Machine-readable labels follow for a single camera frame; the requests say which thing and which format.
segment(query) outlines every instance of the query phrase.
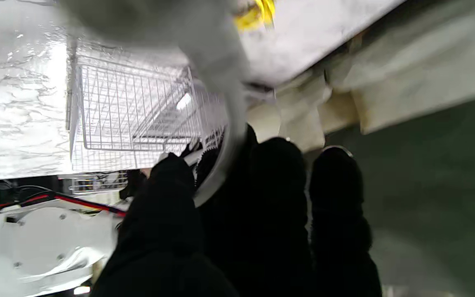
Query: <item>black wire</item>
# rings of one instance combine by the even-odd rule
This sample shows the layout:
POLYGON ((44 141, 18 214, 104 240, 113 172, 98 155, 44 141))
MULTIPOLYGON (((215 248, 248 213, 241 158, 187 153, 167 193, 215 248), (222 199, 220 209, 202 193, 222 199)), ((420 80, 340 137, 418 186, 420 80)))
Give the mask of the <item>black wire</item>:
POLYGON ((17 189, 17 190, 40 189, 40 190, 44 190, 44 191, 54 192, 53 190, 47 189, 47 188, 45 188, 45 187, 43 187, 43 186, 34 186, 34 185, 29 185, 29 186, 17 186, 16 189, 17 189))

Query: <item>wire rack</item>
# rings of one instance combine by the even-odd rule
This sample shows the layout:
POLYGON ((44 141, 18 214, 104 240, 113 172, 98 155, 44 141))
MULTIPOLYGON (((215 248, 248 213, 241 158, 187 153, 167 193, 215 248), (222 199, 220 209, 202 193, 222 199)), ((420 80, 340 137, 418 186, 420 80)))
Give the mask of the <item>wire rack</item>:
POLYGON ((175 151, 200 136, 187 68, 174 77, 85 58, 78 72, 85 148, 175 151))
POLYGON ((194 137, 220 143, 226 113, 219 96, 193 80, 189 68, 144 68, 77 56, 72 84, 74 171, 153 167, 163 152, 180 154, 194 137))
POLYGON ((72 174, 71 190, 74 196, 119 191, 128 184, 126 171, 89 172, 72 174))

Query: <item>black fabric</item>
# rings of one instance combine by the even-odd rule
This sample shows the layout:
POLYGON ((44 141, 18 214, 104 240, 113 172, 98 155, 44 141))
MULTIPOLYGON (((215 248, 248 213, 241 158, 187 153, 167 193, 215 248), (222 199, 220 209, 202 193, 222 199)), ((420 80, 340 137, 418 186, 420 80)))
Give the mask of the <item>black fabric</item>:
POLYGON ((368 251, 371 230, 362 213, 362 173, 341 148, 322 152, 313 164, 311 242, 318 292, 379 297, 379 273, 368 251))
MULTIPOLYGON (((216 153, 203 156, 198 178, 210 171, 215 158, 216 153)), ((296 146, 280 138, 258 144, 249 126, 228 180, 200 207, 206 255, 240 295, 313 291, 305 181, 296 146)))
POLYGON ((237 296, 203 254, 194 191, 192 171, 181 158, 170 154, 153 168, 130 205, 92 297, 237 296))

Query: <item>white hose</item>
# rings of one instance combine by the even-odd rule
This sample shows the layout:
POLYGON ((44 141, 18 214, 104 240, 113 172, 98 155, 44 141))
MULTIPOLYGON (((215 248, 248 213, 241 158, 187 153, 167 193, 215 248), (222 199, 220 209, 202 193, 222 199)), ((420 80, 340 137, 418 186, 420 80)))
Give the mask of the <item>white hose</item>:
POLYGON ((208 201, 223 185, 228 177, 232 163, 239 154, 245 140, 245 134, 247 133, 247 107, 245 105, 243 86, 241 83, 236 83, 234 88, 228 90, 224 96, 228 125, 224 133, 223 146, 219 151, 214 168, 210 171, 203 184, 201 184, 194 197, 196 207, 200 207, 208 201))

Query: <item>white fabric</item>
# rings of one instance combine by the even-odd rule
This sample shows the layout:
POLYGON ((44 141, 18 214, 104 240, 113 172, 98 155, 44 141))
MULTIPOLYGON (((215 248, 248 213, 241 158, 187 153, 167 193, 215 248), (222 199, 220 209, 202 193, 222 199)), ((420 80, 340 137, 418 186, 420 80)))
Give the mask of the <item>white fabric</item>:
POLYGON ((475 99, 475 0, 449 2, 328 69, 370 133, 475 99))

